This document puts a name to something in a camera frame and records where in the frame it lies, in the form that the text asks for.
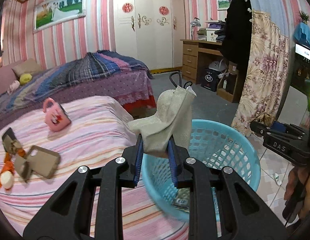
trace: white storage box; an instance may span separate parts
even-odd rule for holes
[[[207,41],[212,41],[216,42],[216,38],[218,37],[217,34],[215,34],[215,31],[218,31],[219,29],[206,29],[206,36],[207,36]]]

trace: ruffled curtain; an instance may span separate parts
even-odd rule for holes
[[[250,122],[266,112],[275,117],[284,90],[289,38],[265,12],[252,10],[250,60],[242,97],[232,127],[249,136]]]

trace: beige cloth bag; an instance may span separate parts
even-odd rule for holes
[[[142,135],[144,153],[167,158],[167,144],[172,135],[177,146],[188,149],[192,127],[191,104],[195,97],[190,86],[164,91],[159,96],[153,116],[128,123],[132,132]]]

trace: basket rim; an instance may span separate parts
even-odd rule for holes
[[[258,187],[259,187],[260,179],[261,179],[261,166],[260,166],[260,160],[257,156],[257,151],[254,149],[254,147],[252,146],[250,141],[244,135],[242,135],[239,131],[237,131],[233,127],[230,127],[230,126],[223,124],[223,123],[219,123],[219,122],[215,122],[215,121],[211,121],[211,120],[204,120],[204,119],[193,119],[192,125],[194,125],[195,123],[199,123],[199,122],[210,123],[210,124],[214,123],[220,127],[224,127],[225,129],[230,130],[233,133],[240,135],[240,136],[245,138],[245,140],[248,142],[248,145],[250,146],[250,148],[253,152],[252,157],[255,157],[255,161],[250,161],[250,163],[252,165],[251,170],[256,171],[257,174],[256,174],[256,176],[254,176],[254,180],[251,179],[249,186],[256,192]],[[143,155],[143,162],[142,162],[142,169],[141,169],[142,180],[144,182],[147,193],[150,195],[150,197],[154,201],[154,203],[156,205],[158,205],[164,213],[169,214],[178,220],[188,222],[189,221],[189,214],[188,213],[183,212],[181,210],[178,210],[178,209],[174,208],[172,205],[168,204],[159,195],[159,193],[155,190],[155,188],[151,182],[151,178],[150,178],[150,176],[148,176],[148,173],[147,173],[146,163],[148,162],[148,159],[149,159],[148,155],[144,154]]]

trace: silver screw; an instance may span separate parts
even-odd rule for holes
[[[79,173],[85,173],[86,171],[88,171],[88,168],[86,166],[80,166],[78,168]]]
[[[223,168],[223,171],[226,173],[226,174],[231,174],[233,172],[233,169],[231,167],[224,167]]]
[[[189,158],[186,159],[186,162],[188,164],[194,164],[196,162],[196,159],[189,157]]]
[[[126,160],[125,160],[124,157],[118,157],[115,161],[116,161],[116,163],[118,163],[118,164],[122,164],[122,163],[124,163]]]

